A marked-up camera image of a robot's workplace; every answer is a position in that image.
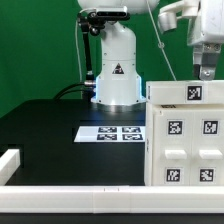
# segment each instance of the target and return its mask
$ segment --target green backdrop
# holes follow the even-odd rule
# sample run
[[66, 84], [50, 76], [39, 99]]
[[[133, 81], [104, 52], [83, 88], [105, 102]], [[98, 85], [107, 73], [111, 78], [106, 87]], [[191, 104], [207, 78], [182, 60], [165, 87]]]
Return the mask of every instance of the green backdrop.
[[[161, 0], [158, 8], [172, 2]], [[76, 0], [0, 0], [0, 117], [26, 100], [51, 99], [79, 81], [74, 38], [79, 10]], [[153, 13], [156, 19], [158, 9]], [[125, 24], [137, 36], [137, 71], [144, 82], [172, 80], [149, 16], [135, 15]], [[187, 21], [180, 21], [175, 32], [162, 36], [178, 80], [192, 79], [192, 49], [186, 46], [186, 35]], [[85, 70], [80, 32], [79, 43]], [[99, 74], [100, 38], [91, 37], [91, 50], [94, 72]], [[216, 79], [223, 77], [222, 60]]]

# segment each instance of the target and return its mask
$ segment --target warning label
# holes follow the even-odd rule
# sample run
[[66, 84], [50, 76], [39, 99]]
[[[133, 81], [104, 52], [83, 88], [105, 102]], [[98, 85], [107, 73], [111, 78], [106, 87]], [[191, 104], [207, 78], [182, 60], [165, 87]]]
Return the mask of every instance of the warning label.
[[124, 74], [124, 71], [119, 63], [117, 64], [116, 68], [114, 69], [113, 74]]

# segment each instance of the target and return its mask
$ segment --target cable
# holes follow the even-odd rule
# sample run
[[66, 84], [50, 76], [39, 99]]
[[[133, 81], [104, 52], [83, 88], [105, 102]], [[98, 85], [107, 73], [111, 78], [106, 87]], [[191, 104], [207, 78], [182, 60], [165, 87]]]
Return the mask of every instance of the cable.
[[59, 93], [57, 93], [53, 99], [57, 99], [58, 96], [60, 96], [61, 94], [63, 94], [64, 92], [66, 92], [67, 90], [77, 87], [77, 86], [84, 86], [84, 83], [76, 83], [76, 84], [72, 84], [70, 86], [65, 87], [64, 89], [62, 89]]
[[[83, 9], [79, 13], [83, 13], [83, 12], [90, 11], [90, 10], [96, 11], [96, 8]], [[78, 58], [79, 80], [80, 80], [80, 82], [82, 82], [83, 77], [82, 77], [82, 65], [81, 65], [81, 59], [80, 59], [80, 49], [79, 49], [79, 40], [78, 40], [78, 22], [77, 21], [76, 21], [76, 26], [75, 26], [75, 44], [76, 44], [76, 51], [77, 51], [77, 58]]]
[[153, 27], [154, 27], [154, 30], [155, 30], [155, 33], [156, 33], [156, 37], [157, 37], [157, 40], [158, 40], [158, 43], [159, 43], [158, 46], [159, 46], [159, 48], [161, 49], [161, 51], [162, 51], [162, 53], [163, 53], [163, 56], [164, 56], [164, 58], [165, 58], [165, 60], [166, 60], [166, 63], [167, 63], [167, 65], [168, 65], [168, 68], [169, 68], [169, 70], [170, 70], [170, 73], [171, 73], [171, 75], [173, 76], [173, 79], [174, 79], [175, 81], [177, 81], [176, 76], [175, 76], [175, 74], [174, 74], [174, 72], [173, 72], [173, 69], [172, 69], [172, 67], [171, 67], [171, 65], [170, 65], [169, 59], [168, 59], [168, 57], [167, 57], [167, 55], [166, 55], [166, 52], [165, 52], [165, 50], [164, 50], [165, 44], [160, 40], [159, 33], [158, 33], [158, 30], [157, 30], [155, 21], [154, 21], [153, 16], [152, 16], [151, 8], [150, 8], [150, 5], [149, 5], [149, 0], [146, 0], [146, 3], [147, 3], [147, 6], [148, 6], [148, 10], [149, 10], [150, 18], [151, 18], [151, 20], [152, 20], [152, 25], [153, 25]]
[[82, 66], [81, 66], [81, 60], [80, 60], [80, 50], [79, 50], [79, 41], [78, 41], [78, 22], [77, 21], [76, 21], [76, 26], [75, 26], [75, 44], [76, 44], [76, 51], [77, 51], [77, 58], [78, 58], [79, 80], [80, 80], [80, 82], [82, 82], [83, 78], [82, 78]]
[[54, 100], [59, 100], [62, 96], [67, 95], [69, 93], [75, 93], [75, 92], [90, 92], [90, 91], [89, 90], [85, 90], [85, 89], [70, 90], [70, 91], [66, 91], [66, 92], [62, 93], [57, 98], [54, 98]]

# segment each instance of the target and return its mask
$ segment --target black tabletop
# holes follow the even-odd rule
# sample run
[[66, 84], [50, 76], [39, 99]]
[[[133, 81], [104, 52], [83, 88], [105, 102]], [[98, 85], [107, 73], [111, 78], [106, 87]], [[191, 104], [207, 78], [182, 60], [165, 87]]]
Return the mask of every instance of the black tabletop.
[[7, 185], [144, 185], [143, 143], [74, 143], [79, 126], [144, 125], [144, 111], [94, 110], [82, 100], [34, 100], [0, 120], [0, 146], [20, 148]]

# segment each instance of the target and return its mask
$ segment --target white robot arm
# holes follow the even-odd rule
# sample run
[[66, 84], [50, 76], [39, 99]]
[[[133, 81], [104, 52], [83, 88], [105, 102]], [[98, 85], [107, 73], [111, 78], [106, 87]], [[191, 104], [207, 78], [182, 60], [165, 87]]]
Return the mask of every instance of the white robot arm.
[[224, 0], [184, 0], [163, 7], [158, 18], [161, 32], [176, 29], [182, 18], [189, 19], [187, 44], [194, 47], [194, 75], [213, 80], [224, 43]]
[[96, 78], [93, 105], [108, 111], [130, 111], [144, 107], [141, 77], [136, 72], [136, 37], [133, 31], [118, 21], [131, 14], [153, 10], [159, 0], [78, 0], [87, 9], [87, 25], [91, 34], [101, 35], [102, 71]]

